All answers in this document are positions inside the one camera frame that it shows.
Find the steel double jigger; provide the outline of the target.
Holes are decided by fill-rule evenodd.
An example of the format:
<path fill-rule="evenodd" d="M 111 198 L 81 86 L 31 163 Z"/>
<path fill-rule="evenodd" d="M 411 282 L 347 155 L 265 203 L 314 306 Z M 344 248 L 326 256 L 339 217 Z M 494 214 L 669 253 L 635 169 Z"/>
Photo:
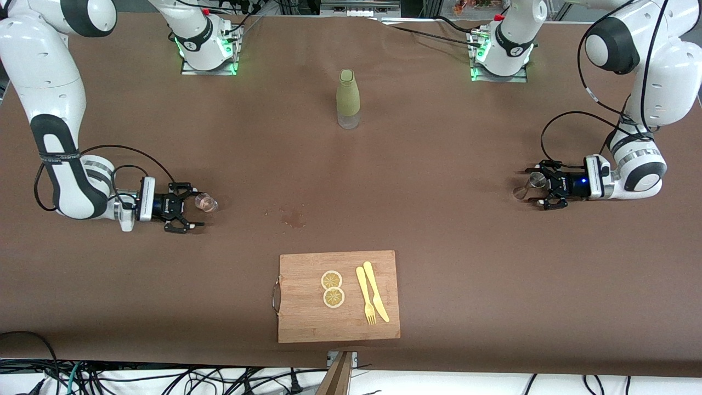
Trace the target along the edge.
<path fill-rule="evenodd" d="M 524 183 L 523 187 L 515 188 L 512 191 L 512 195 L 517 200 L 527 200 L 529 193 L 537 190 L 542 190 L 548 187 L 549 181 L 546 176 L 541 172 L 532 172 L 529 174 L 529 178 Z"/>

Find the brown table cover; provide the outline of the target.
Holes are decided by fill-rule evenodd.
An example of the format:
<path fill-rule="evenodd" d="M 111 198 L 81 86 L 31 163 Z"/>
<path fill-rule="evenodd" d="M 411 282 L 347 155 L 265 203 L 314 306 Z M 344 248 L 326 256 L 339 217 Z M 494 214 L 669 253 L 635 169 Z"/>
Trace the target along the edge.
<path fill-rule="evenodd" d="M 702 376 L 702 109 L 656 137 L 664 187 L 542 212 L 514 199 L 554 115 L 613 119 L 582 90 L 584 26 L 547 24 L 527 83 L 473 82 L 466 51 L 354 18 L 264 17 L 239 74 L 183 76 L 160 15 L 73 37 L 80 146 L 155 156 L 219 209 L 195 233 L 41 210 L 12 89 L 0 105 L 0 332 L 59 358 L 324 365 L 278 343 L 283 253 L 393 250 L 401 337 L 375 369 Z M 354 71 L 356 128 L 337 121 Z"/>

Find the bamboo cutting board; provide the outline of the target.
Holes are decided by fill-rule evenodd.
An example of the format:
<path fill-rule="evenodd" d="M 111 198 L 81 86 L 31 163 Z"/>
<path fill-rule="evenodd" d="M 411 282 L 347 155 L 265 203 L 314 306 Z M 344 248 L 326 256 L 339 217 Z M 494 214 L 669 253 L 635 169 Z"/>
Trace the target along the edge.
<path fill-rule="evenodd" d="M 356 267 L 371 262 L 389 322 L 376 313 L 369 325 L 364 314 Z M 335 270 L 343 277 L 346 298 L 338 308 L 325 306 L 321 276 Z M 279 258 L 279 343 L 366 342 L 398 339 L 401 335 L 396 253 L 393 250 L 288 253 Z"/>

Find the green sleeved glass bottle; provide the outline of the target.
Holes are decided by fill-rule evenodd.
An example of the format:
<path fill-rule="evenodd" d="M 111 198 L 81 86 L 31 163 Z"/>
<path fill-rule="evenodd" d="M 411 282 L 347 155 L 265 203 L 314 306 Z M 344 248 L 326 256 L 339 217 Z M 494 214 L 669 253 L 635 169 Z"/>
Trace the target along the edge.
<path fill-rule="evenodd" d="M 345 129 L 356 128 L 360 122 L 360 93 L 354 71 L 343 69 L 340 72 L 336 90 L 336 110 L 338 124 Z"/>

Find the yellow plastic fork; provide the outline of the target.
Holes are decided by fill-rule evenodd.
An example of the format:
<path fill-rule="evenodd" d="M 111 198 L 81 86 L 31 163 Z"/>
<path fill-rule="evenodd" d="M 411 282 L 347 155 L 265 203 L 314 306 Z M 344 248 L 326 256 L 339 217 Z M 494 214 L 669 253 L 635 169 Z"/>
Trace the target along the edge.
<path fill-rule="evenodd" d="M 364 299 L 364 314 L 369 325 L 376 324 L 376 312 L 375 307 L 371 303 L 369 295 L 369 285 L 367 282 L 367 276 L 363 267 L 356 267 L 356 277 L 359 281 L 359 287 L 361 289 L 361 294 Z"/>

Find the yellow plastic knife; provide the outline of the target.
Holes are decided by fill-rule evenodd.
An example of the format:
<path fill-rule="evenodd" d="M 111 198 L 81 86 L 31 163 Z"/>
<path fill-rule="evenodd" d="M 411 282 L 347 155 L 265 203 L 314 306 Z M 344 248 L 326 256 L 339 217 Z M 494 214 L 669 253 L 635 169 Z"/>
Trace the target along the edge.
<path fill-rule="evenodd" d="M 380 295 L 380 290 L 378 288 L 378 282 L 376 280 L 375 270 L 373 268 L 372 263 L 364 262 L 362 265 L 362 272 L 364 272 L 366 285 L 369 284 L 373 292 L 373 297 L 368 297 L 366 300 L 366 304 L 372 303 L 373 305 L 373 313 L 369 313 L 369 311 L 366 310 L 366 318 L 369 324 L 374 324 L 376 322 L 376 313 L 380 315 L 384 322 L 389 322 L 389 314 L 386 311 L 386 308 L 384 307 L 384 303 Z"/>

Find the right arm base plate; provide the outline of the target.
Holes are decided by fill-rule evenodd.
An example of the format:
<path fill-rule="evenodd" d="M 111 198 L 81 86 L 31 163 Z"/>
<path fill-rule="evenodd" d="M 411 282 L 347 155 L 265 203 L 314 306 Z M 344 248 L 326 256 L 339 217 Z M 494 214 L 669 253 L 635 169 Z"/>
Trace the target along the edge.
<path fill-rule="evenodd" d="M 189 52 L 180 43 L 177 45 L 182 58 L 182 75 L 237 75 L 244 28 L 233 27 L 230 21 L 221 20 L 218 31 L 198 52 Z"/>

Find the wooden post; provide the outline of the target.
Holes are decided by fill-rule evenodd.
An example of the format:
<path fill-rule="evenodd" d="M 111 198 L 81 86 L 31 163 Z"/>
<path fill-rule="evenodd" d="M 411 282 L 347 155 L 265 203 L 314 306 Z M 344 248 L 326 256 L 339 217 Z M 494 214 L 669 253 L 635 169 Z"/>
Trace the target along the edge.
<path fill-rule="evenodd" d="M 337 352 L 314 395 L 348 395 L 356 353 Z"/>

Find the grey metal rail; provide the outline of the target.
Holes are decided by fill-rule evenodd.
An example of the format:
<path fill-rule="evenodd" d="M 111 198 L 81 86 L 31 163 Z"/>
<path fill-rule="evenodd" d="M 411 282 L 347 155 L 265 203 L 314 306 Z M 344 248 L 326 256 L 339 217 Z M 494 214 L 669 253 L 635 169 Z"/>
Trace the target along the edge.
<path fill-rule="evenodd" d="M 335 17 L 401 18 L 401 1 L 320 0 L 319 15 Z"/>

